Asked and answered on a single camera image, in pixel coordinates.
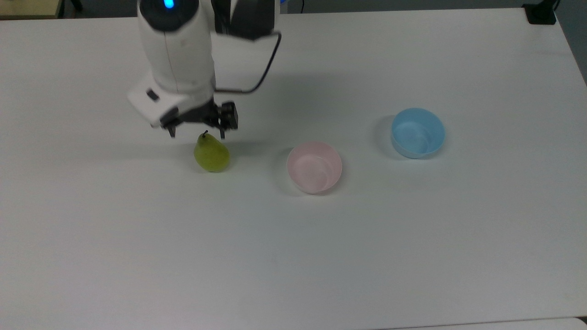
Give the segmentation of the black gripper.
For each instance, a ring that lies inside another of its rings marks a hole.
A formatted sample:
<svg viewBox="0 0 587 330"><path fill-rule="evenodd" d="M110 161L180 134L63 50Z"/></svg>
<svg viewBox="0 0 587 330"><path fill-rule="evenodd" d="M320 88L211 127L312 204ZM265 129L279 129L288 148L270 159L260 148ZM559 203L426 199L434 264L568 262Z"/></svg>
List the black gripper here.
<svg viewBox="0 0 587 330"><path fill-rule="evenodd" d="M222 103L219 107L213 99L201 106L176 106L160 118L161 127L168 130L171 138L176 138L177 126L183 123L203 123L220 130L224 140L230 130L238 130L239 119L236 104L232 101Z"/></svg>

